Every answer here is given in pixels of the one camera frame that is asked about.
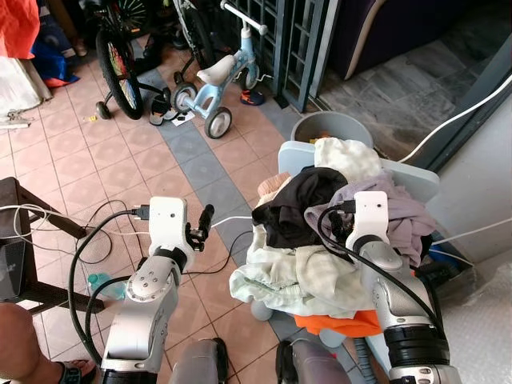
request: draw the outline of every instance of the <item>purple clothing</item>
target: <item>purple clothing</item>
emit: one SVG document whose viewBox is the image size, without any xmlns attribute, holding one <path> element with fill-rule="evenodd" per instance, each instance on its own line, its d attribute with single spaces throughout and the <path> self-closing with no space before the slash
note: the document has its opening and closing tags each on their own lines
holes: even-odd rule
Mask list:
<svg viewBox="0 0 512 384">
<path fill-rule="evenodd" d="M 351 182 L 339 189 L 328 204 L 313 206 L 304 212 L 308 225 L 317 230 L 318 218 L 328 207 L 335 206 L 345 200 L 354 200 L 354 195 L 362 190 L 381 190 L 388 197 L 390 223 L 387 236 L 393 248 L 410 259 L 412 266 L 419 266 L 422 252 L 422 236 L 435 231 L 435 220 L 426 212 L 425 206 L 412 199 L 403 186 L 395 186 L 391 173 L 383 171 L 374 178 L 361 182 Z M 342 214 L 342 220 L 349 222 L 352 214 Z M 331 235 L 330 220 L 324 219 L 324 231 Z"/>
</svg>

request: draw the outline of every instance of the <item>metal gate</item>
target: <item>metal gate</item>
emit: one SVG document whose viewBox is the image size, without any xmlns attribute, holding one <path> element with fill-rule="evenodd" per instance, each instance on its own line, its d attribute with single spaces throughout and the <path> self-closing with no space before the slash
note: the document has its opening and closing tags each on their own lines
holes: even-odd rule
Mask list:
<svg viewBox="0 0 512 384">
<path fill-rule="evenodd" d="M 233 0 L 245 14 L 269 32 L 253 33 L 254 50 L 261 73 L 273 76 L 272 91 L 299 111 L 307 103 L 315 60 L 322 37 L 322 20 L 327 0 Z M 242 22 L 230 18 L 234 36 L 239 39 Z"/>
</svg>

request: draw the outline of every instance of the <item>light blue balance bike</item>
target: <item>light blue balance bike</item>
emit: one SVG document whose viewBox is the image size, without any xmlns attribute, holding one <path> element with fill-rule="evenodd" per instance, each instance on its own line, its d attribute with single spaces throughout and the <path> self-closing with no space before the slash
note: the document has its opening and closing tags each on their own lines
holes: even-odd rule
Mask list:
<svg viewBox="0 0 512 384">
<path fill-rule="evenodd" d="M 264 35 L 268 29 L 244 15 L 226 0 L 221 2 L 221 9 L 228 10 L 243 20 L 241 32 L 241 48 L 234 55 L 230 54 L 216 64 L 198 72 L 198 77 L 206 84 L 198 92 L 195 85 L 182 82 L 172 93 L 171 104 L 177 112 L 186 113 L 190 110 L 200 114 L 205 120 L 205 133 L 209 138 L 221 138 L 231 125 L 231 112 L 219 106 L 226 87 L 236 78 L 247 90 L 252 90 L 258 83 L 259 67 L 256 64 L 250 27 Z"/>
</svg>

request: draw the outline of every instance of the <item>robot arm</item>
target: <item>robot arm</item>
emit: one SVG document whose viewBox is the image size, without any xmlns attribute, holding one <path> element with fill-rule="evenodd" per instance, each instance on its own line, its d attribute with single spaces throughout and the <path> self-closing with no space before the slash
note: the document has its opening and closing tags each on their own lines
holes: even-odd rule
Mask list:
<svg viewBox="0 0 512 384">
<path fill-rule="evenodd" d="M 409 265 L 382 234 L 382 228 L 387 229 L 386 194 L 358 192 L 354 198 L 356 214 L 354 232 L 347 239 L 349 249 L 399 280 L 432 310 L 425 286 L 411 274 Z M 436 328 L 424 309 L 408 293 L 367 265 L 362 265 L 362 284 L 373 298 L 390 350 L 390 382 L 461 384 L 457 369 L 450 366 L 444 332 Z"/>
<path fill-rule="evenodd" d="M 128 280 L 126 298 L 116 314 L 102 360 L 103 382 L 156 382 L 167 323 L 178 304 L 182 272 L 202 250 L 214 208 L 207 206 L 199 229 L 186 222 L 186 201 L 153 197 L 149 209 L 148 259 Z"/>
</svg>

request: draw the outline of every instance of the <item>gray bucket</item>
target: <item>gray bucket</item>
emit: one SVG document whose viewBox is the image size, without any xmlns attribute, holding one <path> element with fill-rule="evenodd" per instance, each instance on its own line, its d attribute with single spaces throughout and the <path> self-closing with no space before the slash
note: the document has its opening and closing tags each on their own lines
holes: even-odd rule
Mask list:
<svg viewBox="0 0 512 384">
<path fill-rule="evenodd" d="M 325 136 L 359 140 L 369 148 L 374 147 L 374 140 L 363 124 L 351 116 L 333 111 L 315 112 L 298 121 L 291 133 L 291 140 L 310 142 L 311 139 Z"/>
</svg>

